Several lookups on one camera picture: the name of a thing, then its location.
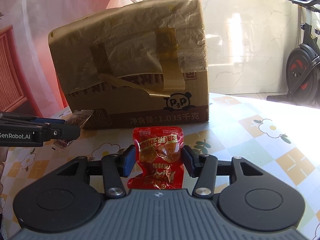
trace panda logo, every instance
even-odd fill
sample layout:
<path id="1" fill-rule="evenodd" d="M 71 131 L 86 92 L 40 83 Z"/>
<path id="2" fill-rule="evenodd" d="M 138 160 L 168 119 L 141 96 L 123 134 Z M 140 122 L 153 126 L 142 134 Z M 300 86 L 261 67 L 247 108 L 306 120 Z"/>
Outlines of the panda logo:
<path id="1" fill-rule="evenodd" d="M 164 98 L 166 101 L 166 107 L 163 110 L 169 110 L 170 112 L 176 110 L 183 110 L 187 111 L 190 108 L 195 106 L 190 104 L 191 93 L 187 92 L 185 94 L 182 93 L 175 93 L 172 94 L 169 98 Z"/>

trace floor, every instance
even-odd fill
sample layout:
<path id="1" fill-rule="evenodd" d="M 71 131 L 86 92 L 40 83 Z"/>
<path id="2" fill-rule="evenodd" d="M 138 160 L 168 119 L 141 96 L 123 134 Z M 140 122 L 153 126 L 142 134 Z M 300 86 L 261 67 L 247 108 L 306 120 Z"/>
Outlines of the floor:
<path id="1" fill-rule="evenodd" d="M 234 94 L 231 96 L 267 100 L 267 96 L 284 95 L 284 94 L 286 93 L 252 93 L 252 94 Z"/>
<path id="2" fill-rule="evenodd" d="M 243 98 L 254 98 L 254 99 L 260 99 L 260 100 L 267 100 L 267 96 L 270 95 L 285 95 L 285 92 L 281 93 L 252 93 L 252 94 L 232 94 L 230 96 L 234 97 L 243 97 Z M 289 104 L 289 105 L 296 105 L 294 102 L 281 102 L 283 104 Z M 311 108 L 317 108 L 320 109 L 320 105 L 316 103 L 315 101 L 311 103 L 310 105 L 307 105 L 306 107 L 311 107 Z"/>

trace floral tablecloth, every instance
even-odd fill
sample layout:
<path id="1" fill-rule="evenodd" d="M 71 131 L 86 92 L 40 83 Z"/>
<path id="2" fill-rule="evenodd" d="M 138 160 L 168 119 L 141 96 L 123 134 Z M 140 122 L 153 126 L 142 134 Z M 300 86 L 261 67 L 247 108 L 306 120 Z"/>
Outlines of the floral tablecloth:
<path id="1" fill-rule="evenodd" d="M 305 198 L 306 209 L 298 230 L 308 239 L 320 237 L 320 110 L 210 93 L 210 121 L 182 125 L 185 144 L 198 153 L 209 153 L 219 160 L 242 156 L 273 174 Z M 67 119 L 66 108 L 53 118 Z M 53 150 L 51 142 L 41 148 L 10 148 L 1 182 L 4 223 L 8 236 L 19 230 L 12 210 L 14 196 L 45 174 L 79 155 L 100 160 L 104 155 L 121 153 L 132 141 L 132 129 L 82 130 L 66 150 Z M 135 165 L 131 177 L 141 173 Z M 185 174 L 183 187 L 191 190 L 196 179 Z M 101 177 L 90 185 L 103 192 Z M 218 177 L 215 192 L 228 185 L 228 177 Z"/>

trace exercise bike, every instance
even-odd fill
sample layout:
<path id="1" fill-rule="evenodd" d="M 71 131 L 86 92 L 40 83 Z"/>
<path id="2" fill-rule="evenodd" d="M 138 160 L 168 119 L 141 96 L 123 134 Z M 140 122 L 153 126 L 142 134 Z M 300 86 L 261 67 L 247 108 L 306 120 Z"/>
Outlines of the exercise bike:
<path id="1" fill-rule="evenodd" d="M 286 95 L 268 96 L 267 101 L 291 101 L 297 105 L 309 105 L 314 101 L 320 102 L 320 49 L 317 45 L 320 30 L 315 28 L 316 37 L 311 35 L 312 12 L 320 13 L 314 5 L 320 0 L 291 0 L 307 9 L 306 23 L 301 24 L 304 30 L 303 41 L 294 49 L 287 60 Z"/>

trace grey ribbed plate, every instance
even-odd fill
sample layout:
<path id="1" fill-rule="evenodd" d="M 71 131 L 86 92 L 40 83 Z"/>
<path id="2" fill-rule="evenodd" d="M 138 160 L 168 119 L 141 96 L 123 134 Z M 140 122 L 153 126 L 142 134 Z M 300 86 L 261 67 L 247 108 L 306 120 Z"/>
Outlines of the grey ribbed plate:
<path id="1" fill-rule="evenodd" d="M 64 233 L 22 229 L 13 240 L 307 240 L 293 228 L 277 233 L 252 232 L 226 220 L 209 200 L 180 190 L 132 190 L 108 200 L 87 224 Z"/>

